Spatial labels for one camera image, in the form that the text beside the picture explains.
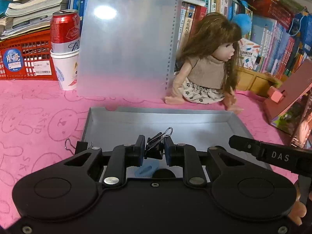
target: pink tablecloth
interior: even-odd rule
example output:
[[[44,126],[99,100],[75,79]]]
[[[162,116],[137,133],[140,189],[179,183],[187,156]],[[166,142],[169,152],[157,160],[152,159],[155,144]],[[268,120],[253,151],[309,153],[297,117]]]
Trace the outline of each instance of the pink tablecloth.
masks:
[[[269,126],[262,110],[263,98],[250,92],[238,92],[238,103],[244,108],[239,118],[257,140],[283,144],[287,135]],[[89,107],[117,106],[146,108],[181,108],[224,110],[221,104],[186,103],[168,106],[162,100],[82,98],[76,91],[60,90],[58,82],[0,81],[0,225],[8,227],[18,212],[11,192],[25,175],[71,156],[64,140],[81,138]],[[277,167],[274,171],[292,182],[297,176]]]

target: paper cup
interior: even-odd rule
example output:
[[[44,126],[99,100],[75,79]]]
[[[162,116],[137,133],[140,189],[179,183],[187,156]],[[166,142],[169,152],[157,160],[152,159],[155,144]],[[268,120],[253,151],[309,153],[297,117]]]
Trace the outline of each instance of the paper cup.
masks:
[[[63,90],[75,89],[77,87],[79,49],[63,54],[55,54],[52,51],[50,53],[61,88]]]

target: doll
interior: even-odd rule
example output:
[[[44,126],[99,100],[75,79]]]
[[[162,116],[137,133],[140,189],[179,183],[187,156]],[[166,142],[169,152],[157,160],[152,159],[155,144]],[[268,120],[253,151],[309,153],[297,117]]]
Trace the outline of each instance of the doll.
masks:
[[[223,101],[228,111],[239,113],[234,90],[237,84],[240,27],[219,13],[210,13],[197,23],[178,61],[182,67],[173,81],[169,105],[185,100],[212,104]]]

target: round black pad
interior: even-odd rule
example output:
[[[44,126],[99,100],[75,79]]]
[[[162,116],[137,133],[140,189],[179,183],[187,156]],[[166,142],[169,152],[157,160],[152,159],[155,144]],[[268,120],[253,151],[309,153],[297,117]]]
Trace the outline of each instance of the round black pad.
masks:
[[[90,206],[98,195],[96,183],[82,167],[52,165],[19,180],[12,198],[22,216],[64,219]]]
[[[253,165],[224,168],[213,182],[212,194],[228,213],[250,220],[286,215],[296,200],[296,189],[287,178]]]
[[[47,178],[35,185],[35,193],[48,199],[55,199],[66,195],[71,189],[71,184],[62,178]]]

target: paper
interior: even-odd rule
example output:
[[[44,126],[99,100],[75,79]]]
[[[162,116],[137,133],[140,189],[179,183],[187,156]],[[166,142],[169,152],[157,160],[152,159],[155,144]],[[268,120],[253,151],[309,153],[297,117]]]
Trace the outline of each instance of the paper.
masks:
[[[52,75],[50,61],[40,60],[32,62],[32,67],[34,67],[34,72],[36,75]]]

